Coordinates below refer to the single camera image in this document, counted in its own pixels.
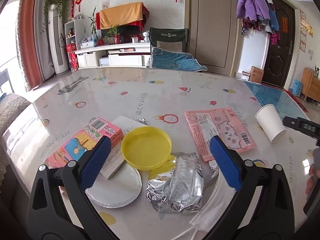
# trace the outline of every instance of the human hand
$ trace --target human hand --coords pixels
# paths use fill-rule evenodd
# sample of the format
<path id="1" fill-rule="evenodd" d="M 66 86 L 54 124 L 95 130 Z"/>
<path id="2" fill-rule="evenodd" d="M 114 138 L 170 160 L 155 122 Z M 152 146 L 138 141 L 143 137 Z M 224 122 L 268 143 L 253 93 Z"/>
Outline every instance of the human hand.
<path id="1" fill-rule="evenodd" d="M 308 179 L 308 181 L 307 181 L 307 189 L 306 189 L 306 194 L 307 195 L 309 195 L 309 193 L 310 193 L 310 190 L 312 189 L 312 187 L 313 187 L 313 173 L 314 173 L 314 171 L 315 171 L 315 167 L 314 167 L 314 165 L 312 164 L 311 166 L 310 166 L 310 170 L 309 170 L 309 176 L 310 176 L 310 179 Z M 317 177 L 318 178 L 320 178 L 320 170 L 317 170 Z"/>

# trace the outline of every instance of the finger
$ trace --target finger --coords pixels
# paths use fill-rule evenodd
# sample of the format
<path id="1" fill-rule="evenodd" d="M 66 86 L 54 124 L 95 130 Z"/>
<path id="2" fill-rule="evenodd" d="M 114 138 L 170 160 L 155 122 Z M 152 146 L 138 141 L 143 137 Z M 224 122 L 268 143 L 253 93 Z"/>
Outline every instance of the finger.
<path id="1" fill-rule="evenodd" d="M 309 176 L 312 176 L 314 172 L 315 172 L 315 166 L 312 164 L 312 165 L 310 166 Z"/>
<path id="2" fill-rule="evenodd" d="M 307 189 L 306 189 L 306 194 L 308 195 L 310 193 L 310 190 L 313 186 L 313 178 L 308 179 L 307 181 Z"/>

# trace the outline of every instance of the potted plant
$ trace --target potted plant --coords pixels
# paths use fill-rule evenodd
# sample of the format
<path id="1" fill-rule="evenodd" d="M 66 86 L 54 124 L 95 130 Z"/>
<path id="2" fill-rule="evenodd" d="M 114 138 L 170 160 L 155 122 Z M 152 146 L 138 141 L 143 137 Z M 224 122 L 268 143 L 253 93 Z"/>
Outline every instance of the potted plant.
<path id="1" fill-rule="evenodd" d="M 93 10 L 92 17 L 87 16 L 91 20 L 90 26 L 92 27 L 92 31 L 91 31 L 92 40 L 93 38 L 97 39 L 96 18 L 95 18 L 96 8 L 97 7 L 95 7 Z"/>
<path id="2" fill-rule="evenodd" d="M 44 0 L 44 21 L 48 25 L 48 12 L 51 9 L 51 5 L 54 4 L 58 11 L 58 16 L 62 19 L 62 22 L 66 22 L 66 4 L 68 0 Z"/>
<path id="3" fill-rule="evenodd" d="M 118 25 L 113 27 L 111 26 L 108 33 L 112 35 L 115 44 L 121 43 L 121 37 L 120 37 Z"/>

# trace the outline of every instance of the blue gripper pad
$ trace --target blue gripper pad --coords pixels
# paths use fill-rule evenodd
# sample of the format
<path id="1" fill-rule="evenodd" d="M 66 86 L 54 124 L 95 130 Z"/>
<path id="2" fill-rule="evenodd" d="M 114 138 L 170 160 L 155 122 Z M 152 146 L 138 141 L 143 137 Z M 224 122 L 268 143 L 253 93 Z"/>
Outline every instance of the blue gripper pad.
<path id="1" fill-rule="evenodd" d="M 236 191 L 239 191 L 242 186 L 240 171 L 230 157 L 227 147 L 221 145 L 221 143 L 223 142 L 220 142 L 216 137 L 212 137 L 210 140 L 210 151 L 228 185 L 235 188 Z"/>
<path id="2" fill-rule="evenodd" d="M 92 156 L 81 171 L 80 189 L 82 191 L 92 187 L 96 181 L 102 166 L 111 152 L 110 138 L 105 136 L 103 141 L 101 143 L 99 141 L 98 145 L 96 145 L 91 151 L 93 151 Z"/>

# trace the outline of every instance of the white paper cup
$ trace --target white paper cup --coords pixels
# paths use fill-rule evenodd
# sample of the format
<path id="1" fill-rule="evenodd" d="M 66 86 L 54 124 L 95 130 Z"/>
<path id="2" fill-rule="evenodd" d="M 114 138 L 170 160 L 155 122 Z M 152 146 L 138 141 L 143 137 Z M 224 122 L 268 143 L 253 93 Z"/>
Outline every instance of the white paper cup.
<path id="1" fill-rule="evenodd" d="M 287 133 L 274 105 L 265 105 L 256 114 L 256 119 L 271 143 L 280 141 Z"/>

